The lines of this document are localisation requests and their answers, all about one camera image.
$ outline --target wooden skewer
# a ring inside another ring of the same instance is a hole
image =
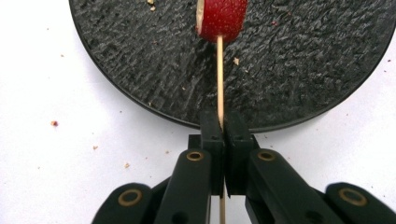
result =
[[[218,116],[222,130],[224,130],[224,86],[223,86],[223,39],[218,36]],[[225,188],[220,195],[220,224],[225,224]]]

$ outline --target white tabletop surface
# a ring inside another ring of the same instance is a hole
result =
[[[90,223],[118,186],[153,187],[172,174],[188,134],[199,131],[149,113],[110,84],[83,48],[68,1],[0,4],[0,223]],[[395,211],[396,37],[339,106],[256,137],[312,187],[349,182]],[[248,223],[243,198],[227,201],[227,220]]]

